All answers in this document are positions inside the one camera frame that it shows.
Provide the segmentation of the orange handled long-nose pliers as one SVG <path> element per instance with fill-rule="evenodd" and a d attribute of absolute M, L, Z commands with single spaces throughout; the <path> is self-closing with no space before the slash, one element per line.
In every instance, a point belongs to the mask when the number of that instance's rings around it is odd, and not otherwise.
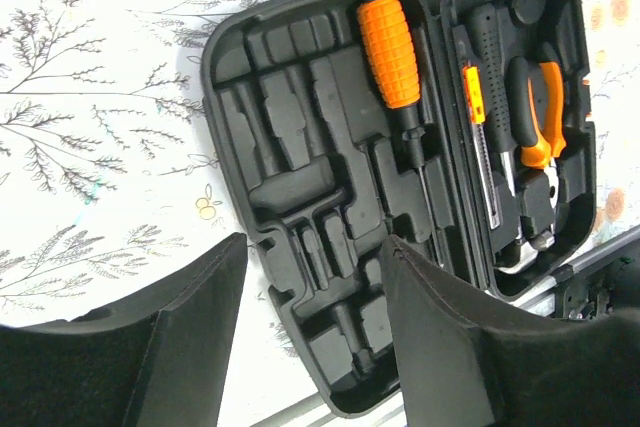
<path fill-rule="evenodd" d="M 393 124 L 399 163 L 418 178 L 427 218 L 435 220 L 426 182 L 426 124 L 413 37 L 401 0 L 365 0 L 357 21 L 369 67 Z"/>

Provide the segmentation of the steel claw hammer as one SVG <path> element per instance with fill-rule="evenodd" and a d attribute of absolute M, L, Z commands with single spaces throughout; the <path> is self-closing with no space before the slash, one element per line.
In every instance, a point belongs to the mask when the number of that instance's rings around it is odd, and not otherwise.
<path fill-rule="evenodd" d="M 490 111 L 487 119 L 490 143 L 497 152 L 510 194 L 516 200 L 515 140 L 511 131 L 511 119 L 504 82 L 505 57 L 501 44 L 499 18 L 496 7 L 483 4 L 471 11 L 467 20 L 470 39 L 486 68 L 489 87 Z M 506 265 L 498 269 L 506 274 L 517 274 L 529 267 L 537 258 L 536 250 L 523 235 L 520 220 L 517 235 L 507 248 Z"/>

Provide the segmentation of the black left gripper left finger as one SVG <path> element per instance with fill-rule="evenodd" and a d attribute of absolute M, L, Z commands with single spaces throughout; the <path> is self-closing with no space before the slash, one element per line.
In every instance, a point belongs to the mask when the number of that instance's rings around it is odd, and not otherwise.
<path fill-rule="evenodd" d="M 5 426 L 213 426 L 248 260 L 234 233 L 71 321 L 1 330 Z"/>

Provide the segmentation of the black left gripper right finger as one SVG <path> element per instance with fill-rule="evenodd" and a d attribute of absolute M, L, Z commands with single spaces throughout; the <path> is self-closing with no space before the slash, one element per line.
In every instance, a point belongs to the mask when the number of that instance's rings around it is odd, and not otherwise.
<path fill-rule="evenodd" d="M 411 426 L 635 426 L 639 246 L 614 251 L 586 319 L 496 299 L 401 239 L 381 250 L 383 289 Z"/>

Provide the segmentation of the black plastic tool case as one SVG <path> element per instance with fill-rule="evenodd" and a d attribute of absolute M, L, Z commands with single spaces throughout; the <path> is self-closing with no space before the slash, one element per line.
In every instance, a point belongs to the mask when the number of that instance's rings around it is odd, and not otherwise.
<path fill-rule="evenodd" d="M 413 37 L 426 124 L 427 218 L 413 170 L 400 165 L 393 124 L 357 21 L 365 0 L 265 0 L 222 21 L 201 60 L 205 115 L 240 222 L 257 249 L 286 333 L 318 353 L 337 327 L 355 379 L 392 376 L 383 349 L 375 258 L 396 235 L 448 272 L 501 300 L 530 292 L 586 241 L 596 211 L 595 130 L 585 81 L 580 0 L 401 0 Z M 514 150 L 516 200 L 490 143 L 486 68 L 470 39 L 471 11 L 497 9 L 506 70 L 523 56 L 559 64 L 563 134 L 557 208 L 545 174 Z M 480 71 L 501 225 L 491 229 L 462 68 Z M 507 248 L 523 235 L 536 260 L 517 274 Z"/>

